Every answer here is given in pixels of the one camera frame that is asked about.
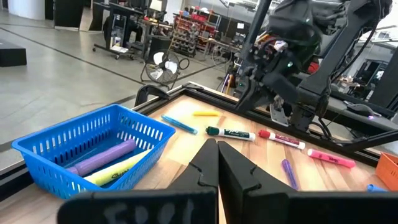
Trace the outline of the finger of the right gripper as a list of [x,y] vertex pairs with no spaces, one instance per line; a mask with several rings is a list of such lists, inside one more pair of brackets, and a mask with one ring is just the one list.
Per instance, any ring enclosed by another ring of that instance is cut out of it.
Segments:
[[246,89],[241,95],[241,98],[237,102],[235,109],[237,111],[248,111],[254,108],[254,100],[252,99],[253,94],[256,91],[256,82],[249,79],[246,85]]
[[269,89],[261,85],[255,80],[251,80],[251,88],[248,94],[249,105],[252,108],[257,108],[259,106],[269,105],[274,102],[274,95],[269,91]]

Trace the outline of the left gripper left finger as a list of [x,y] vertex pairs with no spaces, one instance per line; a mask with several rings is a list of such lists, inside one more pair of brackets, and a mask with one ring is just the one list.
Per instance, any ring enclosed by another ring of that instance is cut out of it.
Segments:
[[218,144],[207,139],[185,170],[169,185],[170,189],[218,188]]

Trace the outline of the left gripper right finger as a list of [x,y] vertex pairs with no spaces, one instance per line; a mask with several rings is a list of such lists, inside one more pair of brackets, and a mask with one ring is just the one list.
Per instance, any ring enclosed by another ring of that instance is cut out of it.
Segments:
[[225,141],[218,142],[220,166],[226,169],[230,185],[242,192],[288,192],[289,186],[261,169]]

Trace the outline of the dark green Expo marker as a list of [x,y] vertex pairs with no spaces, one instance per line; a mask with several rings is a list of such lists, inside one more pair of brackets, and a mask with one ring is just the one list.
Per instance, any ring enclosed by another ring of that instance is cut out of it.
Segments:
[[207,127],[205,131],[209,136],[221,136],[226,138],[241,139],[245,141],[254,141],[256,138],[256,135],[254,133],[231,129],[220,129],[212,126]]

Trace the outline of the red Expo dry-erase marker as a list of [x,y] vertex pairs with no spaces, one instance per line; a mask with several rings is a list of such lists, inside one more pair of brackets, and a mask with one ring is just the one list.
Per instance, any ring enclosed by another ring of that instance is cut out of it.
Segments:
[[264,139],[270,139],[300,150],[304,150],[305,149],[305,143],[302,141],[298,141],[296,139],[292,139],[292,138],[288,138],[287,136],[283,136],[280,134],[276,134],[276,133],[272,133],[272,132],[268,132],[266,130],[260,130],[258,132],[259,137],[264,138]]

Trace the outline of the blue thin pen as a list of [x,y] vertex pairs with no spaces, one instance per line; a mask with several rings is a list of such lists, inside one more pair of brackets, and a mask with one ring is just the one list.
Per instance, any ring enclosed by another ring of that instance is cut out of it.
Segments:
[[195,128],[192,128],[191,126],[188,126],[188,125],[186,125],[186,124],[183,124],[183,123],[181,123],[180,121],[171,118],[170,116],[167,116],[167,115],[164,115],[164,114],[163,114],[163,115],[161,116],[161,118],[162,118],[164,121],[166,121],[167,123],[172,124],[173,126],[176,126],[176,127],[180,128],[180,129],[182,129],[182,130],[184,130],[184,131],[187,131],[187,132],[191,133],[191,134],[197,134],[197,132],[198,132]]

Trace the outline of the purple thin pen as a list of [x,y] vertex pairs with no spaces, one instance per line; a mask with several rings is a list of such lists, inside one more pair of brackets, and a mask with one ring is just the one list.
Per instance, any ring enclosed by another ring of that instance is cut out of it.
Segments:
[[299,189],[299,185],[298,185],[297,180],[295,178],[294,170],[293,170],[290,162],[287,159],[284,159],[282,161],[282,167],[283,167],[284,172],[287,175],[287,178],[289,180],[290,186],[293,189],[298,190]]

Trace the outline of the yellow highlighter marker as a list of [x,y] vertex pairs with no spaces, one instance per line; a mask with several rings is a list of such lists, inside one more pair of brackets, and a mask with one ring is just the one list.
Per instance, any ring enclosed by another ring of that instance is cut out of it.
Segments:
[[141,152],[135,156],[132,156],[124,161],[118,162],[114,165],[111,165],[103,170],[95,172],[89,176],[85,177],[85,180],[95,184],[97,186],[102,186],[120,178],[127,171],[129,171],[132,167],[134,167],[141,159],[143,159],[148,153],[151,152],[151,149]]

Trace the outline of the purple highlighter marker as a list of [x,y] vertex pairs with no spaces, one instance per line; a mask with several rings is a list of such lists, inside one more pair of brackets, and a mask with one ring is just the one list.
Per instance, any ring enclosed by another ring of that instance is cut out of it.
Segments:
[[91,156],[72,167],[67,168],[67,171],[83,177],[91,171],[106,165],[123,155],[132,152],[136,148],[136,142],[133,139],[124,141],[121,144],[113,146],[99,154]]

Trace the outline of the black floor fan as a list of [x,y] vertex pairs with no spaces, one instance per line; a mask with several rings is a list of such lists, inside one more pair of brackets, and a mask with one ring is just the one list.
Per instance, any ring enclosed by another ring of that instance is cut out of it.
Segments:
[[182,70],[190,66],[188,58],[179,59],[168,49],[157,50],[147,57],[141,72],[142,82],[152,82],[169,90],[174,87]]

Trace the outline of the pink highlighter marker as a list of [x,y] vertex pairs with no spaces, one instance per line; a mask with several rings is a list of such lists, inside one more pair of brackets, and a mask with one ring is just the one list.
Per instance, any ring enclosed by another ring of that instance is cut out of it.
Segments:
[[345,159],[345,158],[342,158],[342,157],[335,156],[333,154],[328,154],[328,153],[317,151],[317,150],[314,150],[314,149],[309,149],[307,151],[307,155],[312,157],[312,158],[314,158],[314,159],[319,159],[319,160],[331,162],[331,163],[338,164],[338,165],[341,165],[341,166],[345,166],[345,167],[348,167],[348,168],[353,168],[353,167],[356,166],[356,163],[353,160]]

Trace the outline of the blue plastic basket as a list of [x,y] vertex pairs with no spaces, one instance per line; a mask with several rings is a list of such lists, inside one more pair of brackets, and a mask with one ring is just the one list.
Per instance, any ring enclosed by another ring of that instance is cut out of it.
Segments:
[[[121,105],[110,105],[16,139],[12,147],[24,159],[40,188],[63,199],[84,191],[130,190],[160,159],[175,129]],[[149,153],[122,176],[92,184],[68,168],[129,139],[137,146],[109,162],[111,166],[143,151]]]

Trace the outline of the black partition panel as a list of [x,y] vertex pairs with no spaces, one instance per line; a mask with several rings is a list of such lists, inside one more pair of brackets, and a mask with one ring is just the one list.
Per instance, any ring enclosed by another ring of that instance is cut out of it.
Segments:
[[54,27],[79,29],[85,0],[53,0]]

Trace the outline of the black floor platform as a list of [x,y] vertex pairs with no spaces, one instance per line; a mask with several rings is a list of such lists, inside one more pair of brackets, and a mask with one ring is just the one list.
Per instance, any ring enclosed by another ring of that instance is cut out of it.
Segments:
[[0,67],[27,65],[26,49],[0,39]]

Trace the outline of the white round pillar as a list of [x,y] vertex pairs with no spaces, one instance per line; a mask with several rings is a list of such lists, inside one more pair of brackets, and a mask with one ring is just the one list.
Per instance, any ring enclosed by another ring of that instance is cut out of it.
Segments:
[[10,14],[33,20],[45,20],[45,0],[7,0]]

